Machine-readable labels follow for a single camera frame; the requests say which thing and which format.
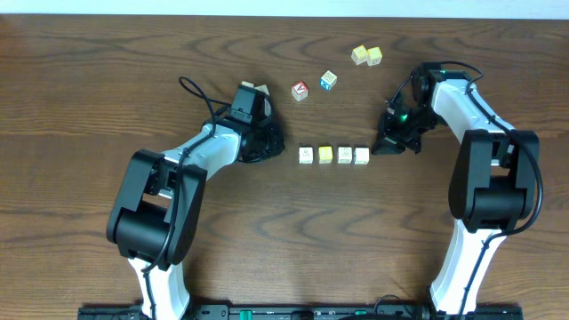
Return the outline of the green sided white block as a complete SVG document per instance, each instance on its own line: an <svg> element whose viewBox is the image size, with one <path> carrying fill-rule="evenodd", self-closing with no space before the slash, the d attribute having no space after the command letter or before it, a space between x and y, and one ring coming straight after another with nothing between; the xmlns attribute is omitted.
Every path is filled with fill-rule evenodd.
<svg viewBox="0 0 569 320"><path fill-rule="evenodd" d="M369 148L354 149L354 164L368 164L370 160Z"/></svg>

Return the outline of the white block with figure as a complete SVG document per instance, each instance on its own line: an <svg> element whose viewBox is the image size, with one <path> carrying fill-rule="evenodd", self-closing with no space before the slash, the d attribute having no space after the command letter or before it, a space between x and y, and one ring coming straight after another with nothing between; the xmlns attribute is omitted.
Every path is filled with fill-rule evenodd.
<svg viewBox="0 0 569 320"><path fill-rule="evenodd" d="M338 147L338 163L339 164L351 164L353 160L352 147Z"/></svg>

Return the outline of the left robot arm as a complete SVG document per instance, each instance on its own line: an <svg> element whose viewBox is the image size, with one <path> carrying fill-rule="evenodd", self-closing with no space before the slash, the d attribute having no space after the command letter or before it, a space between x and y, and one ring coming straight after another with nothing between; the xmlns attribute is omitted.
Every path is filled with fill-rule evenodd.
<svg viewBox="0 0 569 320"><path fill-rule="evenodd" d="M284 135L266 85L243 82L200 133L163 152L132 155L106 237L136 271L147 319L180 319L190 295L182 262L196 233L206 182L221 168L278 156Z"/></svg>

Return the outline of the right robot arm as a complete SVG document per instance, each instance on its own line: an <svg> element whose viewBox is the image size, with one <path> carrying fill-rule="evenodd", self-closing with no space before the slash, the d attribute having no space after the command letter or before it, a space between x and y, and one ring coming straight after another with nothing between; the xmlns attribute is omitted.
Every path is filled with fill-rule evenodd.
<svg viewBox="0 0 569 320"><path fill-rule="evenodd" d="M534 224L544 197L540 142L500 118L478 93L472 66L423 62L405 79L415 108L400 92L378 122L375 156L421 152L421 135L442 124L460 143L448 189L453 236L429 301L398 306L411 319L507 319L512 309L477 308L477 292L493 255L509 236Z"/></svg>

